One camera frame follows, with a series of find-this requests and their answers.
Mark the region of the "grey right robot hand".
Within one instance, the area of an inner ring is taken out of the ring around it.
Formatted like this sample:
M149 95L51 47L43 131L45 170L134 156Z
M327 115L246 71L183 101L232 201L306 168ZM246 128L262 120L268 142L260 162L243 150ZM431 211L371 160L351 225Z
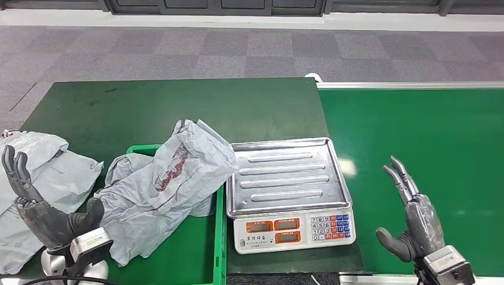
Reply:
M420 193L403 163L390 156L383 170L393 180L405 210L407 228L393 237L383 227L376 229L380 244L403 262L422 259L445 246L442 225L428 196Z

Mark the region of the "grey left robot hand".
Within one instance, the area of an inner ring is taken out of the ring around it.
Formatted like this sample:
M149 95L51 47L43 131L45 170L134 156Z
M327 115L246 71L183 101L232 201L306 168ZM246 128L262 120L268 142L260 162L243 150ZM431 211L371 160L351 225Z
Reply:
M27 154L11 145L4 147L1 162L11 189L17 195L15 206L34 235L49 251L68 246L78 236L98 229L105 212L98 198L88 200L85 213L65 213L50 205L32 184L26 169Z

